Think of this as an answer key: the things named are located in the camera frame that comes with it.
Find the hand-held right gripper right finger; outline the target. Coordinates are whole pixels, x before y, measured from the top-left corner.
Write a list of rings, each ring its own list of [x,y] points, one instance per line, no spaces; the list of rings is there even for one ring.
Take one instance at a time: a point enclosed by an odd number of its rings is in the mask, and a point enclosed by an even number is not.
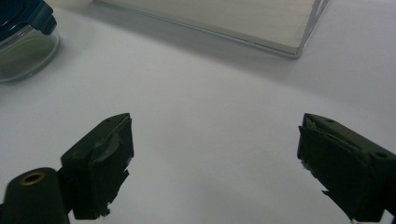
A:
[[[297,158],[351,220],[396,222],[396,155],[319,115],[304,114]]]

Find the glass container with blue lid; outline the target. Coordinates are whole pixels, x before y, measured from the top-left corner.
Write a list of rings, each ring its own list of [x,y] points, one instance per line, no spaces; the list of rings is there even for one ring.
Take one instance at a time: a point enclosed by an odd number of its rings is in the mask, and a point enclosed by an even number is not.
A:
[[[0,83],[46,66],[60,45],[56,27],[45,0],[0,0]]]

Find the clear box with beige board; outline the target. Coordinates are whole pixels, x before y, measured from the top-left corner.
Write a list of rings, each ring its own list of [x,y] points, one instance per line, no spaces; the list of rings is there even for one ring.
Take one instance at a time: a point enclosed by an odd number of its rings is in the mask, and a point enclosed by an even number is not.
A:
[[[330,0],[94,0],[299,58]]]

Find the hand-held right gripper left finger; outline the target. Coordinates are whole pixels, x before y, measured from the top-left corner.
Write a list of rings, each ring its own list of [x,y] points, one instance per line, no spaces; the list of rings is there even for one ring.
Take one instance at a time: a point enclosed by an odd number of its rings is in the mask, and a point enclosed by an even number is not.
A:
[[[133,157],[131,116],[123,113],[101,121],[61,157],[66,208],[77,219],[107,216]]]

